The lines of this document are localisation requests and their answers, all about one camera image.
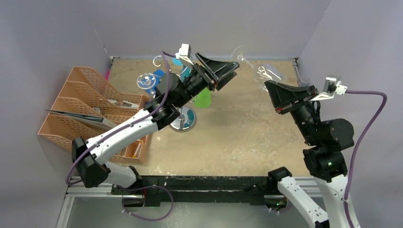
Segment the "green plastic wine glass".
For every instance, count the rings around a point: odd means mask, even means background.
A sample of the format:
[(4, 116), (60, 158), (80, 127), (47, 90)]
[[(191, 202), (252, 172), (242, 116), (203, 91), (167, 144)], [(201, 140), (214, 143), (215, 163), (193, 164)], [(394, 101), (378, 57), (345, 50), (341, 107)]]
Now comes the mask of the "green plastic wine glass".
[(200, 91), (194, 98), (193, 104), (198, 108), (207, 108), (211, 105), (211, 91), (208, 88)]

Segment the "blue plastic wine glass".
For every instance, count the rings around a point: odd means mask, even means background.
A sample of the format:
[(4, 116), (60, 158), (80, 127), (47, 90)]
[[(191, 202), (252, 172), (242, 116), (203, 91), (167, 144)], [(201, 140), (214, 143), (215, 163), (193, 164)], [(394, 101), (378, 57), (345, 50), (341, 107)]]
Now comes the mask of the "blue plastic wine glass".
[(174, 65), (181, 67), (179, 77), (182, 81), (191, 74), (191, 69), (183, 65), (179, 59), (172, 58), (172, 62)]

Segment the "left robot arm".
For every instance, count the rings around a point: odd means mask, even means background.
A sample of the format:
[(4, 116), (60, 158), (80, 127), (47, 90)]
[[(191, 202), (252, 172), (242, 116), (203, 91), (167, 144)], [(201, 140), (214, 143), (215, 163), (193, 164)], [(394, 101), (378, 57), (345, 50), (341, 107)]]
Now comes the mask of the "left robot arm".
[(240, 66), (236, 61), (214, 60), (197, 52), (197, 63), (187, 56), (180, 57), (183, 64), (191, 70), (190, 75), (181, 80), (171, 71), (166, 53), (160, 53), (165, 76), (155, 87), (153, 99), (134, 116), (113, 129), (87, 140), (77, 137), (72, 141), (73, 164), (66, 177), (67, 185), (74, 185), (70, 176), (73, 169), (76, 169), (80, 182), (86, 188), (110, 183), (123, 187), (129, 194), (137, 194), (142, 187), (138, 171), (134, 167), (111, 163), (110, 158), (138, 139), (169, 126), (181, 115), (179, 109), (203, 89), (221, 90), (236, 76), (236, 69)]

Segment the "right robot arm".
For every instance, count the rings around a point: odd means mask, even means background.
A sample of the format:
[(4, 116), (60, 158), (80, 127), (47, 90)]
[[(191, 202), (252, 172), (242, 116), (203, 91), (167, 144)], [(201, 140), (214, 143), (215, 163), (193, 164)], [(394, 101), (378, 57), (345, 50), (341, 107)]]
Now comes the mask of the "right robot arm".
[(348, 201), (348, 170), (342, 151), (354, 145), (354, 128), (346, 119), (320, 118), (320, 93), (314, 86), (295, 87), (268, 80), (265, 87), (275, 111), (291, 114), (307, 149), (304, 163), (317, 184), (322, 208), (298, 186), (285, 167), (268, 173), (267, 188), (283, 194), (312, 228), (358, 228), (354, 207)]

